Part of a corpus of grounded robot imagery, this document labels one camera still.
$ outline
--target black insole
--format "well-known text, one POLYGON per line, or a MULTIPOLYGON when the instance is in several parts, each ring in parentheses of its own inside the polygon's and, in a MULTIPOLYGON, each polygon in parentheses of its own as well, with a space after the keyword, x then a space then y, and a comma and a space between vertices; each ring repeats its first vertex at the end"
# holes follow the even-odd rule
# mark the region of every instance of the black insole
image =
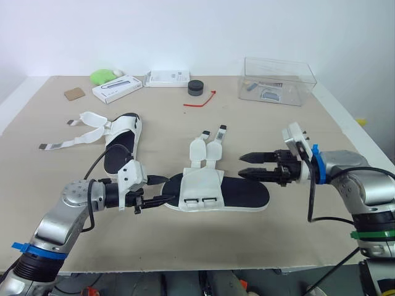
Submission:
MULTIPOLYGON (((121 116, 132 116, 132 117, 137 117, 139 116, 135 113, 126 113, 121 116)), ((124 145, 131 153, 133 153, 133 156, 135 156, 135 151, 133 151, 134 145, 135 145, 135 134, 132 131, 126 131, 120 135, 118 135, 110 144, 106 146, 106 149, 109 147, 115 145, 115 144, 121 144, 124 145)), ((119 169, 123 167, 126 164, 126 159, 127 159, 127 152, 124 151, 120 147, 114 147, 106 155, 104 156, 104 169, 108 174, 117 174, 119 169)))
MULTIPOLYGON (((174 207, 178 207, 182 178, 182 173, 172 176, 162 189, 162 194, 177 197, 168 202, 174 207)), ((241 178, 223 177, 221 190, 226 207, 262 208, 270 199, 269 191, 262 183, 241 178)))

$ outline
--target black puck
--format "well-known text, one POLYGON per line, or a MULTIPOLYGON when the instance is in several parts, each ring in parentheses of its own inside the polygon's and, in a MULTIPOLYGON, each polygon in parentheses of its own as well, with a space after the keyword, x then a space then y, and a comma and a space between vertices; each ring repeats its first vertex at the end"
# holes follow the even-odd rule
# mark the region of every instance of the black puck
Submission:
POLYGON ((191 80, 188 83, 188 94, 191 96, 200 96, 203 93, 203 82, 200 80, 191 80))

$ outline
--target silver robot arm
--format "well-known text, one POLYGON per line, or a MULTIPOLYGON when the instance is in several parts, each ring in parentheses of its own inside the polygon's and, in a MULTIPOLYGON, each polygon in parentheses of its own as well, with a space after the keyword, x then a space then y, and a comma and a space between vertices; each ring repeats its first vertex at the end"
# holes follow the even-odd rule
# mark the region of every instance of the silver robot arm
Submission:
POLYGON ((120 171, 118 183, 111 183, 109 179, 79 180, 64 187, 58 203, 44 215, 29 243, 13 245, 22 252, 22 256, 3 275, 0 296, 50 293, 78 236, 94 227, 93 212, 122 204, 123 207, 134 207, 135 213, 141 213, 141 209, 158 207, 173 198, 162 195, 144 200, 142 187, 145 184, 163 183, 167 178, 147 176, 137 161, 129 161, 120 171), (91 218, 91 226, 83 229, 88 217, 91 218))
POLYGON ((310 179, 310 166, 315 172, 312 181, 334 186, 352 215, 355 231, 351 237, 357 241, 362 255, 368 257, 359 264, 365 294, 382 295, 391 290, 395 294, 394 175, 371 168, 367 160, 355 152, 319 152, 316 145, 311 149, 305 133, 293 123, 283 130, 289 150, 252 152, 240 158, 249 163, 276 162, 274 171, 247 168, 239 175, 286 186, 293 181, 303 183, 310 179))

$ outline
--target red wire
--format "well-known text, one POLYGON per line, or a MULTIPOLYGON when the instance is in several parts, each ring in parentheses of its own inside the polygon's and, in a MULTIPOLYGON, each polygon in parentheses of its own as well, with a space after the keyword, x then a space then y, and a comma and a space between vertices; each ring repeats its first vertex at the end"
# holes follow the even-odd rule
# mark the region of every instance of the red wire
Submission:
POLYGON ((187 107, 203 107, 204 105, 206 105, 208 102, 210 102, 210 100, 212 99, 212 97, 214 97, 214 95, 217 93, 217 91, 211 91, 211 96, 209 97, 209 99, 207 101, 205 101, 204 104, 202 105, 191 105, 191 104, 184 104, 184 106, 187 107))

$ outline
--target small white box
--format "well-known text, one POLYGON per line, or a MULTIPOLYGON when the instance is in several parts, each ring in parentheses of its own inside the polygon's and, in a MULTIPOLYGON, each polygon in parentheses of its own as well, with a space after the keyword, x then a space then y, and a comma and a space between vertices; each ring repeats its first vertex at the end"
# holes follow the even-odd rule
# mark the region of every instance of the small white box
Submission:
POLYGON ((93 94, 109 104, 143 87, 142 82, 130 75, 124 75, 92 89, 93 94))
POLYGON ((144 77, 144 86, 150 88, 186 88, 189 81, 189 71, 186 70, 152 70, 144 77))

